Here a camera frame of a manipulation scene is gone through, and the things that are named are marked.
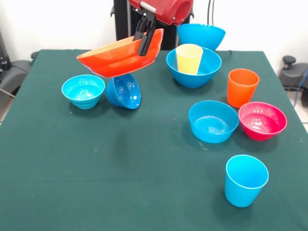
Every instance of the green tablecloth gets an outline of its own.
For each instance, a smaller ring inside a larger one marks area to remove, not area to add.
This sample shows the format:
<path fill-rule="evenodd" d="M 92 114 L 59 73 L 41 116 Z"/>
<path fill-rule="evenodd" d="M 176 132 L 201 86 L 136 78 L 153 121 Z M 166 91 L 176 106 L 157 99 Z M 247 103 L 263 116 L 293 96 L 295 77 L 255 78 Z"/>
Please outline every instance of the green tablecloth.
<path fill-rule="evenodd" d="M 136 111 L 104 95 L 80 110 L 62 95 L 70 77 L 88 74 L 83 51 L 41 51 L 0 127 L 2 231 L 303 231 L 308 230 L 308 136 L 262 52 L 218 52 L 222 67 L 204 87 L 177 84 L 167 52 L 133 73 Z M 260 75 L 254 101 L 281 108 L 288 127 L 265 142 L 241 127 L 222 144 L 190 130 L 188 110 L 226 102 L 228 72 Z M 248 208 L 224 197 L 225 164 L 236 154 L 265 163 L 269 182 Z"/>

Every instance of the orange cup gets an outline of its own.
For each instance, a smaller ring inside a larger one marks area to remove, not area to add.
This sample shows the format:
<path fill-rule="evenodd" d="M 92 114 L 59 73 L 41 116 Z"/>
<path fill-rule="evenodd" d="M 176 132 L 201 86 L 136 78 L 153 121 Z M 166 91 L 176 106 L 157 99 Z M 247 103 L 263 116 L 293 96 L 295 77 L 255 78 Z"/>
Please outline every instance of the orange cup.
<path fill-rule="evenodd" d="M 234 69 L 229 73 L 228 80 L 228 103 L 240 108 L 250 102 L 260 81 L 259 76 L 247 69 Z"/>

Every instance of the pink bowl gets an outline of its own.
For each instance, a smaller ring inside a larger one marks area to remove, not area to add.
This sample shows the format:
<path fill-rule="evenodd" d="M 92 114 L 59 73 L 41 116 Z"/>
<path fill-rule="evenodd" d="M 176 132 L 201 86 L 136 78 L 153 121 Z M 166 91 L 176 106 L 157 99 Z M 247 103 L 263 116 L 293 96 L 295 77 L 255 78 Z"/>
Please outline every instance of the pink bowl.
<path fill-rule="evenodd" d="M 263 102 L 244 104 L 239 110 L 244 132 L 253 140 L 265 141 L 287 127 L 287 118 L 277 107 Z"/>

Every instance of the red bowl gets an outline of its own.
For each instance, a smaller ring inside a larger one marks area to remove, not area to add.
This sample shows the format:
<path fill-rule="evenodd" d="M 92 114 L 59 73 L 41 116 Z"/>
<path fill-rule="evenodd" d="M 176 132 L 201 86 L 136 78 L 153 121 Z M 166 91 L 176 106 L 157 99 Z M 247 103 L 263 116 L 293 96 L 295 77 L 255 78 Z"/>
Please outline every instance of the red bowl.
<path fill-rule="evenodd" d="M 277 107 L 263 102 L 244 104 L 239 110 L 244 132 L 253 140 L 265 141 L 287 127 L 287 118 Z"/>
<path fill-rule="evenodd" d="M 139 56 L 141 39 L 133 36 L 81 54 L 77 59 L 92 72 L 106 77 L 116 77 L 137 71 L 155 61 L 163 40 L 164 30 L 157 29 L 146 56 Z"/>

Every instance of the blue cup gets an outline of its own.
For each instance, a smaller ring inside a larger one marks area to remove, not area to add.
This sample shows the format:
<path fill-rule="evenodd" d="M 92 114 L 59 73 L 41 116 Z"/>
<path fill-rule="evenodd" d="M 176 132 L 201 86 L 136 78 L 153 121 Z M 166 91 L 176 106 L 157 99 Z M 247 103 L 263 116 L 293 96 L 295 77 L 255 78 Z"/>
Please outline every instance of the blue cup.
<path fill-rule="evenodd" d="M 221 143 L 230 138 L 239 117 L 229 105 L 219 101 L 201 101 L 188 113 L 193 134 L 207 143 Z"/>
<path fill-rule="evenodd" d="M 260 160 L 236 155 L 226 164 L 226 198 L 236 207 L 250 206 L 268 180 L 269 171 Z"/>
<path fill-rule="evenodd" d="M 138 83 L 131 74 L 112 78 L 106 88 L 106 97 L 111 104 L 131 110 L 141 103 Z"/>
<path fill-rule="evenodd" d="M 178 26 L 181 44 L 195 44 L 213 51 L 222 42 L 226 32 L 216 26 L 204 24 L 182 24 Z"/>
<path fill-rule="evenodd" d="M 62 94 L 80 109 L 93 108 L 105 90 L 105 82 L 98 76 L 80 75 L 62 85 Z"/>
<path fill-rule="evenodd" d="M 210 81 L 221 67 L 221 58 L 214 51 L 202 48 L 203 55 L 197 75 L 188 75 L 178 71 L 176 49 L 169 52 L 166 57 L 167 65 L 175 78 L 182 86 L 187 88 L 200 88 Z"/>

